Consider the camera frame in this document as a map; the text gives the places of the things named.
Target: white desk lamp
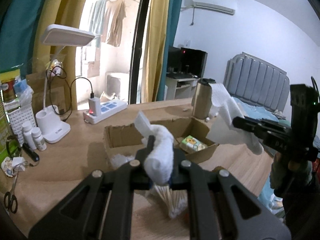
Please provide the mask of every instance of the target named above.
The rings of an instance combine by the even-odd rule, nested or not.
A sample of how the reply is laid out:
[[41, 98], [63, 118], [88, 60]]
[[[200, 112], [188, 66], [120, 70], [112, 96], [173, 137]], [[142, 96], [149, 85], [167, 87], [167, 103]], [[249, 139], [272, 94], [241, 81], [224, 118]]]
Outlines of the white desk lamp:
[[[68, 26], [51, 24], [44, 31], [44, 34], [41, 36], [40, 41], [44, 45], [59, 46], [57, 52], [52, 57], [52, 60], [49, 64], [50, 67], [53, 60], [63, 50], [64, 47], [83, 47], [93, 39], [93, 33]], [[49, 143], [56, 143], [70, 131], [70, 125], [66, 122], [61, 121], [60, 117], [55, 113], [58, 112], [57, 106], [45, 106], [47, 82], [48, 81], [46, 77], [44, 81], [43, 109], [36, 114], [36, 120], [44, 139]]]

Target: wooden desk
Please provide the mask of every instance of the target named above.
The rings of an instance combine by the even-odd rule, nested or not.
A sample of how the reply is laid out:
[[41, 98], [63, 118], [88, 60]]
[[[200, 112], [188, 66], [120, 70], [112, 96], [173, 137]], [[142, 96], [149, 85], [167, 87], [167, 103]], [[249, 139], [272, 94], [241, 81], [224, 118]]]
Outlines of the wooden desk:
[[[108, 171], [103, 146], [103, 129], [110, 124], [133, 122], [139, 110], [158, 109], [166, 116], [190, 116], [191, 99], [180, 99], [141, 105], [128, 109], [96, 124], [84, 123], [82, 111], [74, 112], [68, 123], [71, 131], [56, 144], [40, 152], [40, 163], [19, 174], [16, 196], [19, 209], [13, 221], [28, 234], [30, 228], [95, 169]], [[212, 158], [201, 166], [212, 170], [223, 166], [250, 191], [258, 195], [270, 172], [272, 159], [263, 153], [253, 155], [245, 145], [221, 145]], [[188, 228], [181, 217], [170, 220], [163, 203], [148, 201], [135, 194], [131, 239], [189, 239]]]

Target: paper towel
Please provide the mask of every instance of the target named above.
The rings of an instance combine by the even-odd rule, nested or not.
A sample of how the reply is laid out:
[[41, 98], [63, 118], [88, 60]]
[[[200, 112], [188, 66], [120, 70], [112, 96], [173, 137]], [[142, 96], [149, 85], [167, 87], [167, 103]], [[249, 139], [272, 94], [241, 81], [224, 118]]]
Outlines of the paper towel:
[[230, 96], [223, 84], [210, 84], [212, 88], [211, 113], [218, 112], [207, 138], [219, 144], [243, 144], [256, 155], [263, 152], [258, 138], [249, 132], [233, 127], [232, 120], [236, 116], [244, 117], [235, 100]]
[[144, 170], [154, 183], [166, 185], [173, 169], [173, 135], [163, 125], [150, 124], [141, 111], [134, 121], [134, 126], [144, 137], [142, 142], [145, 146], [148, 137], [155, 136], [153, 150], [144, 162]]

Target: yellow curtain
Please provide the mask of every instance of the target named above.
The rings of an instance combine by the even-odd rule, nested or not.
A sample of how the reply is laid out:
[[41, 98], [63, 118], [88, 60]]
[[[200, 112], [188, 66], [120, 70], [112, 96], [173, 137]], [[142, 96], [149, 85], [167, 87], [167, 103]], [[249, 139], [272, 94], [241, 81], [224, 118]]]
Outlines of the yellow curtain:
[[169, 0], [151, 0], [145, 49], [145, 64], [141, 101], [156, 101], [162, 71], [164, 43], [167, 31]]
[[[43, 58], [43, 56], [53, 53], [54, 47], [44, 46], [39, 43], [39, 38], [50, 24], [56, 23], [61, 25], [67, 25], [70, 27], [79, 28], [82, 10], [84, 7], [85, 0], [46, 0], [44, 3], [43, 10], [41, 12], [40, 21], [36, 33], [36, 42], [34, 45], [33, 56]], [[66, 47], [63, 51], [66, 54], [64, 60], [64, 69], [67, 72], [67, 81], [69, 84], [75, 79], [76, 75], [76, 48]], [[65, 87], [65, 99], [66, 104], [69, 105], [69, 89]], [[72, 87], [72, 108], [77, 108], [76, 100], [76, 87], [75, 84]]]

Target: t-shirt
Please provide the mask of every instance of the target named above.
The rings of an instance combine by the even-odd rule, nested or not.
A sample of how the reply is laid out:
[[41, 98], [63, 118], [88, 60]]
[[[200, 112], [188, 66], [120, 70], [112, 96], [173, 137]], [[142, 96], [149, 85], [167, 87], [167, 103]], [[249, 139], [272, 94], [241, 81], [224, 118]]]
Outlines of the t-shirt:
[[122, 35], [122, 20], [125, 18], [123, 0], [108, 1], [102, 33], [102, 42], [119, 47]]

